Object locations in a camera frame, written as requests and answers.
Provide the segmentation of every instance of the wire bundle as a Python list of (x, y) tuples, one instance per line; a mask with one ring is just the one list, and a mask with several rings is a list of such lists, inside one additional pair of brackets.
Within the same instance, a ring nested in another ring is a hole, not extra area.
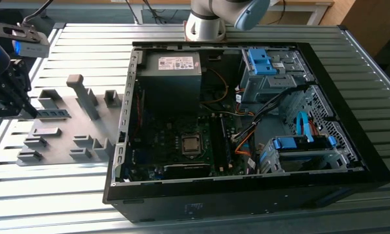
[(32, 15), (28, 15), (26, 18), (24, 18), (24, 21), (22, 24), (26, 24), (28, 23), (32, 19), (35, 19), (40, 13), (43, 13), (43, 11), (48, 8), (48, 6), (51, 5), (51, 3), (54, 2), (54, 0), (48, 0), (46, 2), (46, 4), (38, 9), (38, 11), (35, 11), (35, 13)]
[(287, 0), (283, 0), (283, 1), (284, 1), (284, 10), (283, 10), (283, 12), (281, 12), (280, 18), (279, 18), (276, 21), (273, 21), (272, 23), (268, 23), (268, 24), (275, 24), (275, 23), (279, 23), (279, 24), (280, 24), (281, 19), (283, 19), (284, 16), (285, 16), (285, 12), (287, 12)]

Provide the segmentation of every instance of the blue light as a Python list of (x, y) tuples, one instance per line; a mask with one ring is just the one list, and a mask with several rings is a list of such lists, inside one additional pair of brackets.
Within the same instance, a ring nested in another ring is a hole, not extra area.
[(16, 54), (20, 53), (20, 43), (19, 43), (19, 41), (15, 43), (15, 51), (16, 51)]

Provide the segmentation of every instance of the motherboard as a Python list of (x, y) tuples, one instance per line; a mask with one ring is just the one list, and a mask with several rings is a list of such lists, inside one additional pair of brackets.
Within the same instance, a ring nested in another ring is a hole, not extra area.
[[(135, 139), (131, 179), (243, 175), (245, 159), (231, 145), (236, 122), (236, 117), (225, 115), (150, 117)], [(227, 148), (225, 154), (213, 153), (221, 152), (216, 146)]]

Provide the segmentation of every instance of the sticker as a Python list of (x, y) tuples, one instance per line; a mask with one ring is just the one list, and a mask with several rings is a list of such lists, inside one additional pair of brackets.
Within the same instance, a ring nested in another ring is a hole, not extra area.
[(236, 94), (236, 102), (241, 103), (241, 95)]
[(193, 203), (185, 205), (185, 214), (187, 215), (195, 215), (197, 211), (203, 210), (204, 203)]
[(249, 166), (251, 166), (253, 169), (256, 168), (256, 162), (253, 161), (252, 158), (249, 158), (249, 160), (248, 160), (248, 164), (249, 164)]
[(191, 70), (195, 69), (193, 57), (162, 57), (159, 70)]
[(273, 67), (276, 68), (285, 68), (285, 65), (283, 62), (276, 62), (276, 63), (272, 63)]

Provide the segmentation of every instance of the table leg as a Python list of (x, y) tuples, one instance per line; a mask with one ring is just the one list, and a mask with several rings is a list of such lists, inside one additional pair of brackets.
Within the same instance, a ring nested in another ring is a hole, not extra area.
[(317, 6), (316, 11), (311, 15), (308, 25), (319, 25), (320, 24), (327, 10), (328, 10), (328, 6)]

